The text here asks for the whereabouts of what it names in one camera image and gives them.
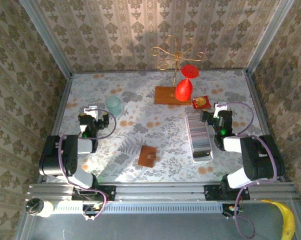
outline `yellow banana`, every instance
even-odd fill
[[[261,201],[263,203],[274,204],[278,207],[283,217],[281,240],[291,240],[295,233],[295,217],[292,210],[285,203],[267,199]]]

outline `translucent cup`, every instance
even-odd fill
[[[106,106],[108,111],[115,117],[117,117],[122,111],[121,101],[117,96],[108,97],[106,99]]]

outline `table surface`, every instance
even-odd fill
[[[105,109],[105,100],[112,95],[122,104],[115,132],[98,141],[96,153],[79,154],[78,165],[95,174],[99,182],[210,182],[241,168],[241,154],[220,151],[214,141],[213,161],[192,161],[185,115],[198,110],[192,106],[154,104],[155,86],[170,86],[173,74],[172,71],[143,71],[74,75],[60,135],[80,132],[78,115],[87,106]],[[177,79],[180,81],[183,76],[178,73]],[[191,81],[192,96],[207,95],[212,105],[217,101],[248,104],[255,118],[247,133],[262,134],[243,69],[201,70],[199,77]],[[250,122],[251,113],[241,105],[231,109],[233,132],[238,133]],[[110,118],[109,127],[98,136],[107,135],[113,126]],[[214,130],[209,128],[213,137]],[[142,145],[157,148],[153,168],[137,164]]]

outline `red snack packet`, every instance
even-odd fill
[[[192,100],[194,109],[209,109],[212,107],[208,96],[199,96]]]

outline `purple cable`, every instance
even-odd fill
[[[255,138],[257,139],[261,145],[265,148],[265,150],[267,151],[267,154],[270,158],[270,161],[271,161],[271,165],[272,165],[272,170],[273,170],[273,177],[271,179],[268,179],[268,180],[260,180],[259,184],[267,184],[267,183],[272,183],[272,182],[275,182],[277,180],[277,168],[276,168],[276,163],[275,163],[275,160],[274,160],[274,157],[271,153],[271,150],[270,148],[266,145],[266,143],[258,136],[255,136],[255,135],[251,135],[252,138]],[[234,211],[234,220],[235,220],[235,224],[236,224],[236,228],[237,228],[237,231],[239,232],[239,234],[245,238],[245,239],[252,239],[255,237],[255,226],[253,224],[253,222],[251,220],[249,220],[247,217],[244,217],[244,216],[237,216],[237,205],[239,204],[239,201],[240,201],[240,196],[242,194],[242,192],[244,191],[245,188],[247,187],[251,187],[251,186],[254,186],[254,185],[258,185],[257,181],[255,182],[251,182],[245,186],[243,186],[240,190],[239,190],[239,193],[236,197],[236,201],[235,201],[235,211]],[[238,219],[237,218],[242,218],[242,219],[245,219],[249,222],[249,224],[253,227],[253,233],[251,236],[245,236],[241,229],[240,229],[240,226],[239,226],[239,223],[238,223]]]
[[[114,128],[113,130],[110,132],[110,134],[106,135],[106,136],[102,136],[102,137],[80,137],[81,139],[90,139],[90,140],[100,140],[100,139],[105,139],[105,138],[108,138],[110,135],[113,134],[113,132],[115,131],[116,129],[116,125],[117,125],[117,122],[116,122],[116,118],[113,114],[111,114],[109,111],[107,110],[104,110],[104,109],[99,109],[99,108],[95,108],[95,109],[90,109],[88,111],[102,111],[102,112],[105,112],[105,113],[108,113],[109,115],[111,115],[113,118],[114,118],[114,122],[115,122],[115,125],[114,125]],[[107,202],[107,196],[106,194],[103,192],[103,191],[100,191],[98,189],[91,189],[91,188],[84,188],[84,187],[81,187],[79,185],[77,185],[76,183],[73,183],[69,180],[69,178],[67,177],[67,174],[66,174],[66,171],[65,169],[63,168],[63,160],[62,160],[62,142],[64,139],[66,139],[67,135],[62,135],[59,139],[59,142],[58,142],[58,163],[59,163],[59,167],[61,169],[61,173],[62,175],[64,176],[64,178],[66,179],[67,183],[70,184],[70,185],[73,185],[75,187],[78,187],[82,190],[87,190],[87,191],[90,191],[90,192],[95,192],[95,193],[99,193],[103,196],[103,204],[101,206],[101,209],[99,210],[99,212],[92,217],[92,219],[94,220],[95,218],[97,218],[101,213],[102,211],[105,209],[105,206],[106,206],[106,202]]]
[[[226,103],[226,104],[218,104],[219,107],[223,107],[223,106],[227,106],[227,105],[244,105],[246,107],[248,107],[248,109],[250,110],[251,112],[251,120],[250,120],[250,123],[247,125],[247,127],[244,128],[244,130],[240,131],[239,133],[237,134],[242,134],[243,132],[245,132],[253,123],[253,120],[254,120],[254,112],[253,112],[253,109],[248,106],[246,103],[243,103],[243,102],[229,102],[229,103]]]

